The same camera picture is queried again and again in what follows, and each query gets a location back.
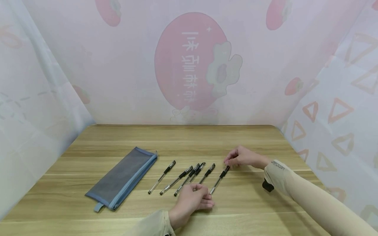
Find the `pencil case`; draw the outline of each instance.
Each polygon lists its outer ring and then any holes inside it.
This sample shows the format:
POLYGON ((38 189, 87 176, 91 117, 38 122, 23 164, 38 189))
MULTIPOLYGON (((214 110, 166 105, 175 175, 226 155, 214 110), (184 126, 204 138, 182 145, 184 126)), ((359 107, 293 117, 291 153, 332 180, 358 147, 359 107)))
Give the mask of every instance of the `pencil case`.
POLYGON ((157 158, 157 152, 135 147, 85 194, 98 202, 94 211, 99 212, 103 206, 115 211, 157 158))

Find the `wooden tabletop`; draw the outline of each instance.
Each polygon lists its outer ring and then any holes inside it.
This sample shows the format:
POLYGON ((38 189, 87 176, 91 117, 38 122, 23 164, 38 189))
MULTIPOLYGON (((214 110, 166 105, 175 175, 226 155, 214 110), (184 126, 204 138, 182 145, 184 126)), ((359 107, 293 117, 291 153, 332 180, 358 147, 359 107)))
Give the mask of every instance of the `wooden tabletop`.
MULTIPOLYGON (((0 235, 120 236, 143 217, 171 208, 177 183, 161 189, 184 169, 206 162, 209 188, 222 172, 223 158, 237 145, 284 162, 297 174, 321 186, 309 167, 273 126, 126 126, 88 127, 0 223, 0 235), (117 211, 95 213, 95 201, 84 194, 135 146, 157 150, 159 159, 117 211), (165 168, 176 165, 148 195, 165 168)), ((252 167, 230 170, 213 194, 211 212, 197 212, 177 235, 328 235, 295 202, 277 190, 265 191, 263 172, 252 167)))

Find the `backdrop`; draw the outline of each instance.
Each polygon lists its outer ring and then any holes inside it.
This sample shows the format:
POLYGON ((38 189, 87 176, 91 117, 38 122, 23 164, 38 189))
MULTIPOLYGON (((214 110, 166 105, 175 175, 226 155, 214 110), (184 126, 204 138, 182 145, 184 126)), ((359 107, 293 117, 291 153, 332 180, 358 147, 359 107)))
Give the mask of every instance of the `backdrop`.
POLYGON ((0 0, 0 219, 92 123, 25 6, 0 0))
POLYGON ((378 225, 376 1, 23 3, 97 123, 275 125, 378 225))

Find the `sleeve cuff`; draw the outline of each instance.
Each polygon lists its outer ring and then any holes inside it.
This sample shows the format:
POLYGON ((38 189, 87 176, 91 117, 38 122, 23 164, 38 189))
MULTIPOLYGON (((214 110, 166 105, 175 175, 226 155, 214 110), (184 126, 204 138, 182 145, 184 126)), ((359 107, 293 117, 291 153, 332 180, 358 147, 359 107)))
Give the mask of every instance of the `sleeve cuff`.
POLYGON ((285 164, 278 160, 273 160, 264 169, 265 180, 274 186, 274 188, 281 191, 283 194, 289 196, 289 190, 287 189, 287 176, 292 170, 285 164))
POLYGON ((163 236, 176 236, 175 232, 173 231, 172 226, 170 225, 168 211, 163 211, 164 217, 164 231, 163 236))

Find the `arm sleeve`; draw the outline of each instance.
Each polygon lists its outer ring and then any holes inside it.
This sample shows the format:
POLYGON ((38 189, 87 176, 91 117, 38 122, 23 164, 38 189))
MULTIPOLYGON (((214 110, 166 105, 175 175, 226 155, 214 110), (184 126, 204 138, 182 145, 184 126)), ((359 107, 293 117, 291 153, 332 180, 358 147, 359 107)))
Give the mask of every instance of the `arm sleeve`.
POLYGON ((176 236, 167 211, 159 210, 139 221, 124 236, 176 236))
POLYGON ((378 233, 332 195, 274 160, 265 167, 266 181, 289 196, 332 236, 378 236, 378 233))

